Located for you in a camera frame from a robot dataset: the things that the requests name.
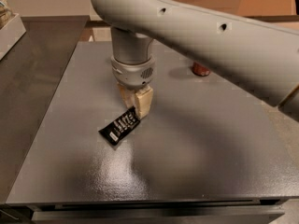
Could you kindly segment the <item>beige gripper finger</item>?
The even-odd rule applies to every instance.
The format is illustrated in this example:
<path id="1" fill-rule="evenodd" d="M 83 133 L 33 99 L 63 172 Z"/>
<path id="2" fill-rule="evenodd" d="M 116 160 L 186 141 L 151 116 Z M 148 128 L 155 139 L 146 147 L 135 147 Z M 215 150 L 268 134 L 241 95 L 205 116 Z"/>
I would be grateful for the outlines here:
<path id="1" fill-rule="evenodd" d="M 126 87 L 124 87 L 122 84 L 117 84 L 121 98 L 127 108 L 130 108 L 135 105 L 135 92 L 128 90 Z"/>
<path id="2" fill-rule="evenodd" d="M 153 88 L 150 85 L 135 92 L 136 114 L 143 119 L 150 112 L 150 106 L 153 98 Z"/>

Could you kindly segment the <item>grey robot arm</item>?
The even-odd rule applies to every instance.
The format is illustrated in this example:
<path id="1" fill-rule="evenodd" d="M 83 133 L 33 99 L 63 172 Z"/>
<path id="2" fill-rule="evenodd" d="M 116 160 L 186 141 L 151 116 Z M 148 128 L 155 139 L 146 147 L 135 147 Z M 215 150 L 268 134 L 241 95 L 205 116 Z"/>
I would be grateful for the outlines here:
<path id="1" fill-rule="evenodd" d="M 112 69 L 124 87 L 150 83 L 158 40 L 299 119 L 299 32 L 173 0 L 91 0 L 112 32 Z"/>

